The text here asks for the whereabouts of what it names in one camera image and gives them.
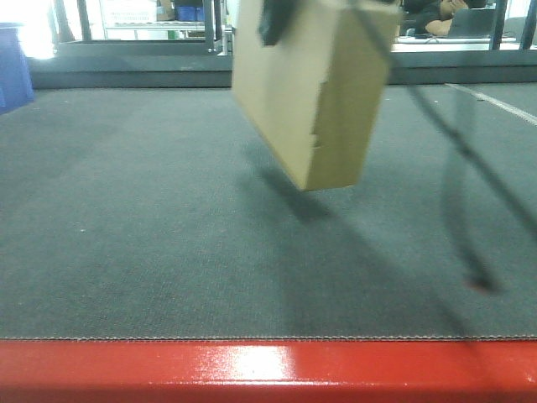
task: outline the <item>white line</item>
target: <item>white line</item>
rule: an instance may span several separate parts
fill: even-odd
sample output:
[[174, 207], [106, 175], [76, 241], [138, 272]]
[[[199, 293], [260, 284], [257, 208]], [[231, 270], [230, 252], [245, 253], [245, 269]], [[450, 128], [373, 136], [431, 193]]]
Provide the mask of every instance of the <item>white line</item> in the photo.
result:
[[459, 86], [458, 84], [446, 84], [446, 85], [458, 91], [462, 91], [467, 94], [470, 94], [476, 99], [490, 102], [495, 107], [499, 107], [503, 109], [504, 111], [512, 113], [513, 115], [518, 116], [519, 118], [525, 120], [526, 122], [533, 124], [534, 126], [537, 126], [537, 116], [534, 116], [531, 113], [527, 113], [526, 111], [523, 111], [522, 109], [514, 107], [513, 105], [510, 105], [506, 102], [500, 101], [499, 99], [489, 97], [488, 95], [485, 95], [482, 92], [473, 91], [470, 88], [467, 88], [465, 86]]

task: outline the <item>person's arm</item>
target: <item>person's arm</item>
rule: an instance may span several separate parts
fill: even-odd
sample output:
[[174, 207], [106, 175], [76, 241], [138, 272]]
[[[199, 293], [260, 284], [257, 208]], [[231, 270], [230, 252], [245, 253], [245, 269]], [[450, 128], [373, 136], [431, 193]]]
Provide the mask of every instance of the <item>person's arm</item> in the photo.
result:
[[447, 33], [450, 32], [451, 23], [453, 22], [453, 19], [447, 19], [446, 21], [440, 21], [439, 19], [436, 19], [435, 21], [431, 21], [425, 26], [425, 29], [430, 34], [433, 34], [435, 36], [447, 36]]

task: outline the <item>black cable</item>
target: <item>black cable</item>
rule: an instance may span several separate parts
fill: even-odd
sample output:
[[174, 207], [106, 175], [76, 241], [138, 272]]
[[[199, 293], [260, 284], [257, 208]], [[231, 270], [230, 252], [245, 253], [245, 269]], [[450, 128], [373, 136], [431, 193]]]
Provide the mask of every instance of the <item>black cable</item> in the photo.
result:
[[[392, 57], [391, 49], [384, 45], [382, 35], [378, 32], [377, 27], [369, 20], [367, 13], [358, 7], [358, 0], [347, 0], [352, 6], [352, 13], [357, 21], [365, 28], [366, 35], [373, 43], [376, 51], [390, 65], [400, 68], [399, 63]], [[493, 170], [485, 159], [466, 141], [465, 137], [459, 130], [453, 128], [427, 101], [425, 95], [416, 85], [407, 85], [412, 98], [421, 109], [423, 114], [443, 133], [454, 145], [455, 150], [470, 163], [474, 169], [481, 175], [490, 188], [503, 200], [507, 208], [522, 223], [523, 227], [530, 233], [533, 240], [537, 243], [537, 219], [533, 216], [523, 203], [509, 190], [503, 183], [499, 175]], [[457, 239], [455, 233], [467, 233], [465, 228], [454, 228], [449, 226], [448, 231], [453, 238], [461, 259], [465, 261], [471, 271], [471, 281], [474, 285], [484, 290], [494, 290], [495, 282], [492, 280], [489, 269], [479, 258], [475, 249], [469, 242], [468, 237]]]

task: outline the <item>conveyor belt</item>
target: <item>conveyor belt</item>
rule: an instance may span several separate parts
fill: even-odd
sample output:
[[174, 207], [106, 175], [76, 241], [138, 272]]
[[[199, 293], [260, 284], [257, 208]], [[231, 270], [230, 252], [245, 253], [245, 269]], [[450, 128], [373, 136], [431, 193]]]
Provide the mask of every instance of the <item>conveyor belt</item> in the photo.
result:
[[[536, 113], [535, 85], [475, 89]], [[455, 116], [458, 91], [426, 93]], [[473, 102], [474, 144], [535, 211], [535, 127]], [[537, 248], [475, 175], [503, 289], [465, 285], [449, 148], [389, 87], [361, 182], [301, 193], [229, 91], [39, 91], [0, 116], [0, 338], [533, 338]]]

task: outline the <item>person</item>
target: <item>person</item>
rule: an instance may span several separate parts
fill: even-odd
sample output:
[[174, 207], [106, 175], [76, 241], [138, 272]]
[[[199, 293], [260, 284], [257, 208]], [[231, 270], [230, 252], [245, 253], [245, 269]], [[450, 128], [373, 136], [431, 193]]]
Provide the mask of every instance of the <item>person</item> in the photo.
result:
[[416, 17], [415, 34], [447, 36], [455, 13], [469, 8], [465, 0], [438, 0], [426, 5]]

